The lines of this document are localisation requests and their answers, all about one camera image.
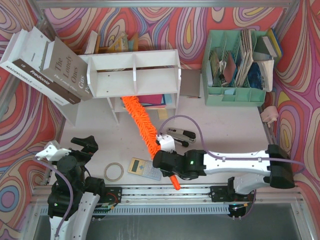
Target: book spine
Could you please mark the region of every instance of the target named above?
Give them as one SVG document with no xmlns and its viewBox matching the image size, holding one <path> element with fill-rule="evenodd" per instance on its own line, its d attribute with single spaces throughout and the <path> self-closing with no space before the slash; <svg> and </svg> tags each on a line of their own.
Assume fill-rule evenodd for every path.
<svg viewBox="0 0 320 240">
<path fill-rule="evenodd" d="M 7 70 L 12 75 L 16 76 L 20 80 L 24 81 L 25 83 L 29 84 L 31 87 L 38 90 L 40 93 L 46 95 L 48 98 L 50 98 L 53 101 L 56 101 L 61 106 L 64 106 L 68 104 L 69 102 L 56 94 L 54 91 L 47 88 L 45 85 L 40 85 L 38 81 L 36 81 L 33 77 L 31 77 L 28 73 L 23 71 L 22 69 L 18 68 L 16 65 L 14 65 L 10 61 L 5 61 L 1 64 L 1 67 L 5 70 Z"/>
<path fill-rule="evenodd" d="M 15 66 L 17 66 L 19 69 L 25 71 L 28 75 L 32 76 L 32 78 L 35 80 L 34 82 L 38 83 L 40 86 L 41 85 L 45 86 L 46 88 L 55 92 L 57 95 L 61 96 L 63 99 L 67 100 L 69 103 L 77 104 L 80 102 L 80 98 L 73 95 L 71 92 L 64 89 L 62 86 L 52 81 L 51 79 L 48 79 L 46 76 L 44 76 L 43 74 L 35 70 L 33 67 L 31 67 L 22 59 L 15 60 L 12 63 Z"/>
</svg>

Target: psychedelic patterned wall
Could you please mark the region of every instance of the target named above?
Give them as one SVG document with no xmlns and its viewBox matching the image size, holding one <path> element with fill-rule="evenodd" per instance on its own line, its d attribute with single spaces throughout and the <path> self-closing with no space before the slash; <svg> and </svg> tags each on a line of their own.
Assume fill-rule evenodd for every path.
<svg viewBox="0 0 320 240">
<path fill-rule="evenodd" d="M 307 151 L 304 156 L 304 146 L 309 142 L 307 146 L 319 144 L 319 134 L 308 134 L 319 124 L 319 118 L 315 117 L 318 115 L 313 114 L 319 114 L 319 110 L 316 111 L 317 107 L 312 102 L 314 99 L 319 101 L 319 74 L 315 74 L 319 65 L 310 67 L 313 60 L 314 63 L 320 62 L 319 41 L 313 42 L 319 39 L 319 10 L 319 0 L 301 2 L 297 17 L 292 19 L 292 25 L 286 29 L 282 40 L 285 56 L 278 65 L 276 93 L 269 100 L 276 102 L 280 111 L 277 135 L 282 147 L 285 146 L 288 152 L 292 149 L 291 154 L 294 153 L 301 161 L 303 157 L 309 159 L 306 163 L 310 162 L 309 169 L 313 171 L 317 165 L 312 165 L 312 157 L 319 158 L 319 148 L 314 147 L 312 153 Z M 31 29 L 35 19 L 23 0 L 0 0 L 0 13 L 2 54 L 12 33 L 21 28 Z M 74 49 L 84 44 L 91 30 L 101 35 L 101 46 L 111 44 L 122 31 L 129 37 L 138 32 L 140 50 L 178 49 L 182 65 L 197 69 L 201 67 L 210 29 L 250 27 L 263 31 L 274 26 L 281 13 L 281 8 L 229 7 L 46 10 L 59 36 Z M 7 75 L 0 70 L 0 89 Z M 46 141 L 55 138 L 61 121 L 61 114 L 46 97 L 25 84 L 19 86 L 0 123 L 0 239 L 16 239 L 20 236 L 23 210 L 30 199 L 31 188 L 41 181 L 44 172 L 42 167 L 30 161 L 32 153 L 40 150 Z M 319 192 L 314 191 L 316 187 L 304 175 L 297 176 L 297 179 L 301 181 L 299 185 L 303 187 L 308 202 L 314 206 L 314 212 L 319 217 Z"/>
<path fill-rule="evenodd" d="M 249 27 L 265 31 L 282 8 L 52 8 L 45 11 L 60 38 L 79 49 L 91 30 L 109 46 L 121 32 L 139 33 L 139 50 L 178 49 L 186 68 L 201 68 L 209 30 Z"/>
<path fill-rule="evenodd" d="M 0 0 L 0 56 L 13 33 L 31 30 L 36 19 L 24 0 Z M 8 72 L 0 69 L 0 91 Z M 47 97 L 21 82 L 0 122 L 0 239 L 20 238 L 32 189 L 44 176 L 34 153 L 55 139 L 62 115 Z"/>
<path fill-rule="evenodd" d="M 267 102 L 279 112 L 274 126 L 279 145 L 291 159 L 306 165 L 307 170 L 295 179 L 311 206 L 320 236 L 320 0 L 301 0 L 280 38 L 284 56 Z"/>
</svg>

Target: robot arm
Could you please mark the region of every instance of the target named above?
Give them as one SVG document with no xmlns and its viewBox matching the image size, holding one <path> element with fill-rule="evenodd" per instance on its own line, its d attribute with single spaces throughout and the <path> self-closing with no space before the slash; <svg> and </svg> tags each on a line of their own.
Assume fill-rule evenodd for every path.
<svg viewBox="0 0 320 240">
<path fill-rule="evenodd" d="M 57 181 L 51 188 L 48 197 L 48 215 L 50 216 L 51 240 L 84 240 L 86 239 L 90 220 L 97 203 L 110 203 L 102 178 L 85 178 L 85 164 L 98 150 L 98 145 L 93 136 L 87 138 L 73 138 L 72 143 L 83 147 L 81 151 L 61 148 L 56 141 L 49 142 L 44 150 L 36 154 L 38 160 L 46 158 L 61 172 L 72 186 L 73 199 L 65 181 L 55 174 Z M 62 225 L 63 216 L 67 212 L 69 203 L 72 207 Z"/>
<path fill-rule="evenodd" d="M 248 195 L 255 189 L 267 186 L 278 189 L 295 187 L 290 163 L 259 160 L 269 157 L 289 159 L 278 145 L 269 145 L 267 150 L 250 153 L 212 152 L 222 157 L 220 160 L 211 157 L 203 150 L 189 150 L 184 155 L 179 155 L 175 152 L 173 139 L 168 135 L 159 136 L 158 141 L 161 144 L 161 151 L 155 155 L 153 167 L 160 169 L 164 177 L 177 175 L 181 179 L 192 180 L 216 173 L 245 173 L 243 176 L 228 180 L 228 195 Z M 235 160 L 223 160 L 223 157 Z M 237 158 L 252 158 L 252 160 L 237 160 Z"/>
</svg>

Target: mint green organizer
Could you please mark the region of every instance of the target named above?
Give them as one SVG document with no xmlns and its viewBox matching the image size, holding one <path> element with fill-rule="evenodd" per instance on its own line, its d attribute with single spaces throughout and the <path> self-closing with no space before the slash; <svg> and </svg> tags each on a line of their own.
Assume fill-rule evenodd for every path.
<svg viewBox="0 0 320 240">
<path fill-rule="evenodd" d="M 251 31 L 252 49 L 255 49 L 257 38 L 265 36 L 265 31 Z M 227 51 L 231 51 L 237 59 L 241 44 L 240 30 L 210 30 L 205 46 L 202 61 L 202 81 L 204 90 L 205 104 L 208 106 L 233 106 L 233 107 L 259 107 L 265 101 L 266 92 L 257 88 L 251 88 L 248 79 L 242 87 L 209 87 L 207 82 L 207 62 L 215 48 L 220 47 L 219 58 L 226 59 Z M 225 95 L 225 90 L 234 89 L 233 95 Z"/>
</svg>

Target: calculator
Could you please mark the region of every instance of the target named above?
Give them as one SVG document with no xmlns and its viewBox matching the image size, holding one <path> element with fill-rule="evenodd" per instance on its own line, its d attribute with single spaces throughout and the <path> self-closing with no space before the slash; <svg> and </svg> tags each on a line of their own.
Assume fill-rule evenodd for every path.
<svg viewBox="0 0 320 240">
<path fill-rule="evenodd" d="M 160 181 L 162 176 L 161 171 L 152 166 L 152 161 L 142 160 L 135 157 L 131 160 L 128 173 L 157 181 Z"/>
</svg>

